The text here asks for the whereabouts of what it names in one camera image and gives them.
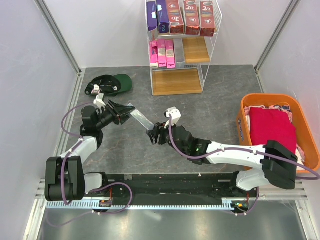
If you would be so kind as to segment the pink toothpaste box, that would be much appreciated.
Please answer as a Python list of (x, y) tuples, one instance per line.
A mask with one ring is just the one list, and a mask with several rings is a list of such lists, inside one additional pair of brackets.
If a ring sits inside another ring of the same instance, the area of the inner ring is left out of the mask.
[(149, 61), (152, 68), (158, 68), (158, 41), (154, 40), (149, 43)]
[(164, 39), (158, 39), (157, 41), (157, 56), (158, 56), (158, 67), (167, 67), (167, 54), (166, 54), (166, 42)]
[(174, 69), (176, 67), (174, 41), (172, 39), (165, 40), (166, 50), (166, 67), (168, 69)]

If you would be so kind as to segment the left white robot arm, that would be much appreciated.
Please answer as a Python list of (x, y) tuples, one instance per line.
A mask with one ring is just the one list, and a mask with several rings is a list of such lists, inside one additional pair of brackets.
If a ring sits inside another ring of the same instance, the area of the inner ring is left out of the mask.
[(85, 194), (93, 191), (99, 197), (110, 191), (106, 174), (102, 172), (84, 173), (83, 163), (98, 150), (103, 141), (103, 128), (110, 124), (123, 125), (135, 110), (108, 101), (102, 107), (82, 104), (78, 141), (65, 153), (48, 158), (45, 168), (45, 199), (49, 202), (82, 200)]

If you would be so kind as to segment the red 3D toothpaste box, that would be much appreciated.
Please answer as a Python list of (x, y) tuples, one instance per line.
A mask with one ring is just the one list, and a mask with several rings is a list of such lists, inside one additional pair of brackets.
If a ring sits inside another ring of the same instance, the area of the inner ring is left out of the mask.
[(200, 37), (213, 37), (216, 30), (212, 1), (200, 2)]
[(185, 34), (191, 36), (200, 35), (200, 19), (198, 7), (194, 0), (183, 1), (183, 14)]

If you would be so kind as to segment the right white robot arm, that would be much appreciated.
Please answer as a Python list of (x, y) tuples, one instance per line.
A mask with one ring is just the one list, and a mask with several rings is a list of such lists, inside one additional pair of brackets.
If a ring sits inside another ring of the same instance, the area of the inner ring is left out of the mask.
[(262, 145), (227, 145), (193, 137), (183, 126), (157, 123), (147, 130), (152, 144), (168, 144), (181, 156), (197, 165), (228, 164), (247, 167), (233, 174), (229, 191), (235, 197), (271, 184), (284, 190), (296, 186), (297, 157), (277, 141)]

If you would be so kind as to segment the purple toothpaste box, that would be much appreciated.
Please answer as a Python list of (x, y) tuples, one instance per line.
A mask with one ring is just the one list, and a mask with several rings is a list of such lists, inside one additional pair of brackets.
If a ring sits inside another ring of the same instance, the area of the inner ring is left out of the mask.
[(147, 28), (149, 32), (158, 33), (158, 20), (157, 20), (157, 3), (154, 0), (146, 2), (146, 18)]

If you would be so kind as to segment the silver R&O toothpaste box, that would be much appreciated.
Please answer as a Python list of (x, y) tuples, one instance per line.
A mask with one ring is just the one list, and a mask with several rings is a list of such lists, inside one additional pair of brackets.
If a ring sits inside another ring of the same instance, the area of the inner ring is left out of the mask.
[(156, 1), (156, 11), (157, 11), (158, 33), (168, 34), (170, 21), (168, 16), (167, 3), (165, 0)]

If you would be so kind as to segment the red toothpaste box silver side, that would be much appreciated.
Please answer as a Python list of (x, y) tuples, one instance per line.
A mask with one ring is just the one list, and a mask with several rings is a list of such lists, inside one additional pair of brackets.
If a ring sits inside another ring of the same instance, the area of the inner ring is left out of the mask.
[(185, 24), (178, 0), (166, 0), (167, 14), (169, 19), (169, 34), (180, 35), (184, 33)]

